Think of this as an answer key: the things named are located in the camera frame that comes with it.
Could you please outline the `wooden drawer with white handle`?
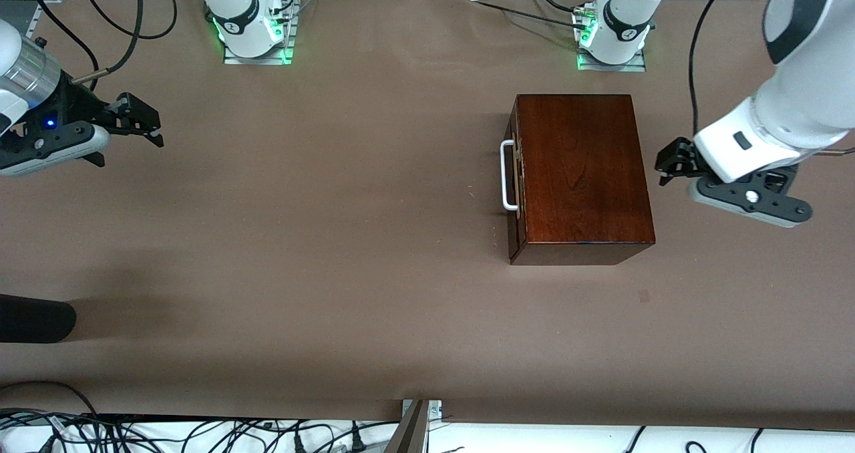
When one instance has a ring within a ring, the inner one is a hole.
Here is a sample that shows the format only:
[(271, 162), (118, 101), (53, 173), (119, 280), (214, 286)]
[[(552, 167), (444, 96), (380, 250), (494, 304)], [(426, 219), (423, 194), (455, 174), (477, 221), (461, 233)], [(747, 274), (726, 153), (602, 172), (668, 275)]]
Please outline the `wooden drawer with white handle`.
[(500, 145), (502, 168), (503, 205), (509, 218), (509, 237), (517, 247), (526, 242), (526, 210), (524, 195), (524, 167), (522, 161), (522, 133), (519, 101), (511, 110), (505, 137)]

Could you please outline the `brown table mat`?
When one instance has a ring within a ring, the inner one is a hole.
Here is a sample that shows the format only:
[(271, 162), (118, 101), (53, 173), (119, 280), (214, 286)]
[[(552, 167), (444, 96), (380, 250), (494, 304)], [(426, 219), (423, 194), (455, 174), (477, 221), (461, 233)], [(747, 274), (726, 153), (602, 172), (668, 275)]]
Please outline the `brown table mat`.
[[(660, 6), (644, 73), (577, 70), (563, 27), (467, 0), (312, 0), (293, 63), (226, 65), (201, 8), (98, 86), (158, 109), (163, 148), (0, 177), (0, 293), (81, 316), (0, 345), (0, 384), (112, 413), (855, 428), (855, 154), (804, 162), (791, 230), (659, 187), (701, 1)], [(653, 248), (509, 264), (525, 93), (631, 95)]]

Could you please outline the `dark brown wooden cabinet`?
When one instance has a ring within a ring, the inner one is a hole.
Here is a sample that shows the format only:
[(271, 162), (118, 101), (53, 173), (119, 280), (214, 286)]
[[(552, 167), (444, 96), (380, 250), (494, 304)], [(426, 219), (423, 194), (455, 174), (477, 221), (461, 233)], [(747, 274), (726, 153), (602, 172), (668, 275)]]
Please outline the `dark brown wooden cabinet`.
[(526, 242), (511, 265), (617, 265), (656, 243), (628, 94), (520, 94)]

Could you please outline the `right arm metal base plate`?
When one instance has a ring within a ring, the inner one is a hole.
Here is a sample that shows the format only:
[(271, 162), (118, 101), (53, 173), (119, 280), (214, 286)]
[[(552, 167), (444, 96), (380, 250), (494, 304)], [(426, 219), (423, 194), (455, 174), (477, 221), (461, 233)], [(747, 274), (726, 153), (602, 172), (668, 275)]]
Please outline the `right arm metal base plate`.
[(223, 63), (265, 66), (291, 64), (295, 50), (297, 30), (299, 30), (297, 23), (286, 23), (282, 32), (282, 36), (284, 37), (283, 41), (259, 57), (239, 57), (233, 54), (229, 48), (225, 48)]

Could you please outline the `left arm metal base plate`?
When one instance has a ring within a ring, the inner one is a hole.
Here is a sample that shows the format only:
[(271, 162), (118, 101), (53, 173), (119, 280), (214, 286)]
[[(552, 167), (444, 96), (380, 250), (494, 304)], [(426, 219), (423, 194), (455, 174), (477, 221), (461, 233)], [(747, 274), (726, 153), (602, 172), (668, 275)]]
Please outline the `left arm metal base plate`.
[(645, 72), (645, 55), (642, 50), (636, 51), (629, 62), (621, 64), (607, 64), (596, 60), (596, 58), (590, 54), (590, 51), (587, 51), (580, 46), (577, 48), (576, 52), (576, 66), (580, 71), (613, 71), (626, 73)]

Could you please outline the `black rounded object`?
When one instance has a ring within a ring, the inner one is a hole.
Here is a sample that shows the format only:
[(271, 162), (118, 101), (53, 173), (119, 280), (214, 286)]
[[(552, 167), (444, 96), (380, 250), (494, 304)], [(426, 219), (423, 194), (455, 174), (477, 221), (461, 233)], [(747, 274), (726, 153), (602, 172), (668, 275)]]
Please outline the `black rounded object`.
[(76, 321), (69, 303), (0, 294), (0, 343), (59, 343)]

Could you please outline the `grey metal post with bracket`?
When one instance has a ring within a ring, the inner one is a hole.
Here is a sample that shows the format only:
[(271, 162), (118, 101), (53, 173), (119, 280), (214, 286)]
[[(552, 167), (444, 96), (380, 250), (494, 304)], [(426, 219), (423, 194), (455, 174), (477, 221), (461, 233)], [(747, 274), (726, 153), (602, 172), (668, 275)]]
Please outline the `grey metal post with bracket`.
[(440, 400), (404, 400), (403, 416), (383, 453), (428, 453), (430, 428), (443, 419)]

